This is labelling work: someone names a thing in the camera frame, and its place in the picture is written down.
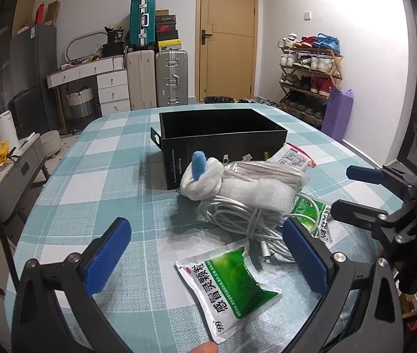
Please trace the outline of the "operator fingertip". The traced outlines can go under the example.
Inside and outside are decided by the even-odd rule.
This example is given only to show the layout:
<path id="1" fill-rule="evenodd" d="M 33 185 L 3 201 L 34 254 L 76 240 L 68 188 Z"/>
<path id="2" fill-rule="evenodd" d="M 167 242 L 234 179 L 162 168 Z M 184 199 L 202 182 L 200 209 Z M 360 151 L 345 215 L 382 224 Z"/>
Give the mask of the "operator fingertip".
<path id="1" fill-rule="evenodd" d="M 197 347 L 194 347 L 193 349 L 191 349 L 189 353 L 218 353 L 218 352 L 219 352 L 218 345 L 214 343 L 213 341 L 207 341 Z"/>

